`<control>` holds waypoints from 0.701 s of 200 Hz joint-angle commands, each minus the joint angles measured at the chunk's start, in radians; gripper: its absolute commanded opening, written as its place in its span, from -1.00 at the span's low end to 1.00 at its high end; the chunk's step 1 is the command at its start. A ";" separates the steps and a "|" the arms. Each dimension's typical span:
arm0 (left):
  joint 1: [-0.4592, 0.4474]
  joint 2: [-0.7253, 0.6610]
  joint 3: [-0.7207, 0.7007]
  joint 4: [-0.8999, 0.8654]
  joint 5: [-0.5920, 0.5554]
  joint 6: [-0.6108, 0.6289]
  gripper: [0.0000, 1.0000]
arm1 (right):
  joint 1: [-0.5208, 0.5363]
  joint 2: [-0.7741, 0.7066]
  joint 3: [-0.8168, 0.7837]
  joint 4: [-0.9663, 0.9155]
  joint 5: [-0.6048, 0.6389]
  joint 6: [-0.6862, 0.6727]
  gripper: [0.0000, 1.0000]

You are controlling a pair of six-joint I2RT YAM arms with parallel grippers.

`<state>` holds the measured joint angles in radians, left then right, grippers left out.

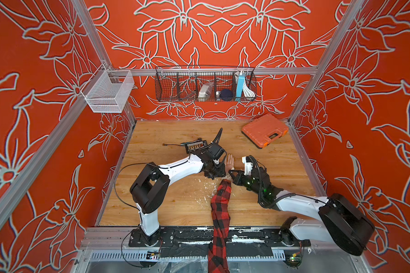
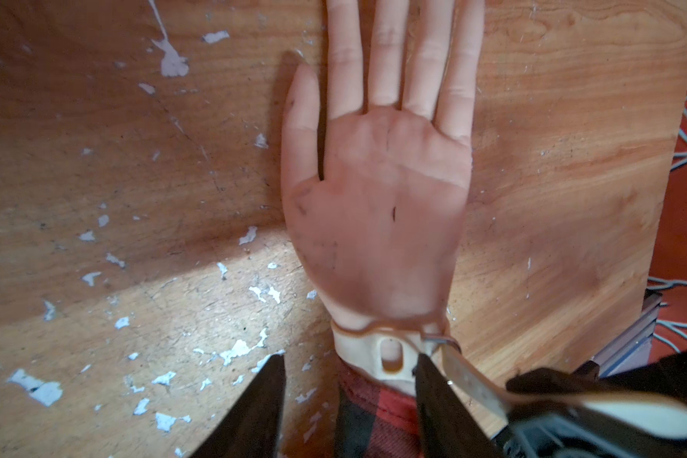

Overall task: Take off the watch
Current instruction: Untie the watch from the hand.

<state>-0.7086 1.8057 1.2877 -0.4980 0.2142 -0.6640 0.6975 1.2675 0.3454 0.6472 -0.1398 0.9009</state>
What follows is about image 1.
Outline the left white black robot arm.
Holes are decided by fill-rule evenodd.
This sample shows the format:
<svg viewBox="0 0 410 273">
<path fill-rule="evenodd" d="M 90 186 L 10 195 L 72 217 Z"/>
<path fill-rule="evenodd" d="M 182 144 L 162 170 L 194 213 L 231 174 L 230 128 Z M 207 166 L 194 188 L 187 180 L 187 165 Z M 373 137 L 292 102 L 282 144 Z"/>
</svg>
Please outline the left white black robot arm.
<svg viewBox="0 0 410 273">
<path fill-rule="evenodd" d="M 223 178 L 233 169 L 234 159 L 225 155 L 223 161 L 207 151 L 191 153 L 184 159 L 166 165 L 150 162 L 130 188 L 130 193 L 139 212 L 138 229 L 143 243 L 153 246 L 159 240 L 161 226 L 158 208 L 162 205 L 168 188 L 190 175 L 204 173 L 206 178 Z"/>
</svg>

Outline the red black plaid sleeve forearm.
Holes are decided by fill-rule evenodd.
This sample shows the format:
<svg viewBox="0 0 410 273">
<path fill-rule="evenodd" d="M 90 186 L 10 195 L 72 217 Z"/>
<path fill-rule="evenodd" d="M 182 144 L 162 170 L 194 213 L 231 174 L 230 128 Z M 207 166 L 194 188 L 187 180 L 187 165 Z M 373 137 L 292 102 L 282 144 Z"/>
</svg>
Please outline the red black plaid sleeve forearm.
<svg viewBox="0 0 410 273">
<path fill-rule="evenodd" d="M 231 197 L 231 182 L 223 179 L 216 194 L 211 199 L 211 217 L 213 220 L 213 240 L 208 247 L 208 272 L 230 272 L 227 262 L 226 242 L 230 229 L 228 205 Z"/>
</svg>

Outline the beige wrist watch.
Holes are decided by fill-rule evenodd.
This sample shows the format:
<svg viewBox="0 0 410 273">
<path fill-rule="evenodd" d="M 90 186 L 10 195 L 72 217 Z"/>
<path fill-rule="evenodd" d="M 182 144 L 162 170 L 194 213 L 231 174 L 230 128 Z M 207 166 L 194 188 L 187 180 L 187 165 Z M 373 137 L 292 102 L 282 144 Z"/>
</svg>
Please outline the beige wrist watch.
<svg viewBox="0 0 410 273">
<path fill-rule="evenodd" d="M 231 176 L 230 174 L 227 174 L 227 175 L 224 177 L 224 179 L 229 180 L 230 182 L 233 181 L 233 178 L 232 178 L 232 176 Z"/>
</svg>

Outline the pale mannequin hand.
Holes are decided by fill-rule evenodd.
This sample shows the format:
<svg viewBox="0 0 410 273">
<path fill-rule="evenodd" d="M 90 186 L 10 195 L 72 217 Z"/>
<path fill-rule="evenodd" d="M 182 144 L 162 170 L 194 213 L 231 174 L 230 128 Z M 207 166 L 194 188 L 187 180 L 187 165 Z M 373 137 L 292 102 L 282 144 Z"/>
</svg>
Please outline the pale mannequin hand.
<svg viewBox="0 0 410 273">
<path fill-rule="evenodd" d="M 234 168 L 234 158 L 232 154 L 228 154 L 224 160 L 225 165 L 225 174 L 226 176 L 230 176 L 230 171 Z"/>
</svg>

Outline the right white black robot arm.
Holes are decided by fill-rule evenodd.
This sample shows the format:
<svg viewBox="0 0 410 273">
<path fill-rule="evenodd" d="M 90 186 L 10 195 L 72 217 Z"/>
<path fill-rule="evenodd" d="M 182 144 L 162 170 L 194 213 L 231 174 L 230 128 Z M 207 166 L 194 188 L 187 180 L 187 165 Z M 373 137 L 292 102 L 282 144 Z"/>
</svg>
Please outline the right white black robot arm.
<svg viewBox="0 0 410 273">
<path fill-rule="evenodd" d="M 316 197 L 292 193 L 272 185 L 263 169 L 249 174 L 231 170 L 229 174 L 235 185 L 257 194 L 262 208 L 306 216 L 285 221 L 281 227 L 284 244 L 305 240 L 330 242 L 348 254 L 360 256 L 375 232 L 372 221 L 341 194 Z"/>
</svg>

